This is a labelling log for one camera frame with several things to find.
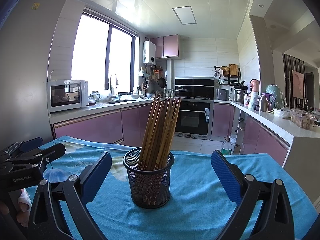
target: microwave oven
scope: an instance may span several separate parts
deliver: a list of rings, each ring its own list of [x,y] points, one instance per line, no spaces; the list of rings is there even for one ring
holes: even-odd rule
[[[47,103],[49,113],[87,106],[88,82],[85,80],[48,82]]]

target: water heater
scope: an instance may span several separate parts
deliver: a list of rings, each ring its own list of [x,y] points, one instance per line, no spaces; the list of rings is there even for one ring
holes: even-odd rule
[[[156,46],[151,41],[143,43],[143,63],[148,65],[156,64]]]

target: white countertop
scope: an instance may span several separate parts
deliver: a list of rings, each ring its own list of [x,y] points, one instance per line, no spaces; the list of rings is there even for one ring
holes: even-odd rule
[[[71,120],[71,119],[75,119],[83,116],[114,111],[114,110],[118,110],[125,107],[152,103],[152,101],[153,99],[140,99],[140,100],[138,99],[130,102],[127,101],[127,102],[120,102],[116,104],[96,103],[94,106],[86,106],[82,108],[76,108],[76,109],[70,109],[70,110],[51,113],[49,120],[50,120],[50,124],[54,124],[54,123],[64,122],[67,120]]]
[[[294,137],[308,137],[308,138],[320,138],[320,127],[314,125],[311,130],[306,130],[298,127],[291,119],[282,119],[279,117],[275,117],[274,114],[255,111],[252,109],[248,109],[244,107],[241,103],[236,103],[234,101],[223,101],[223,100],[215,100],[215,103],[222,103],[222,104],[231,104],[240,110],[246,112],[248,115],[252,116],[254,119],[261,122],[263,125],[268,127],[274,133],[276,133],[279,137],[283,140],[288,142],[289,144],[292,143]]]

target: mesh pen holder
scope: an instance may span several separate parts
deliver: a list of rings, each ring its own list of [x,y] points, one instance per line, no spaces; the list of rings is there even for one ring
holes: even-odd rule
[[[172,153],[169,154],[167,165],[159,170],[140,171],[138,162],[141,148],[136,148],[123,157],[123,164],[128,172],[128,179],[133,202],[142,208],[158,208],[170,199],[170,168],[174,163]]]

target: floor tile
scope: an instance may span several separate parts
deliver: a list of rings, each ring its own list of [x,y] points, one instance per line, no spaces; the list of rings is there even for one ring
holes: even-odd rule
[[[187,137],[174,136],[173,137],[173,141],[201,145],[203,140],[194,139],[194,138],[187,138]]]
[[[202,141],[202,145],[212,145],[212,146],[221,146],[223,142],[220,142],[220,141],[210,141],[210,140],[203,140]]]
[[[201,145],[186,143],[186,142],[173,141],[171,145],[172,151],[186,151],[186,152],[199,153],[200,149],[201,149]]]
[[[202,145],[200,149],[200,153],[212,154],[215,150],[220,150],[221,145]]]

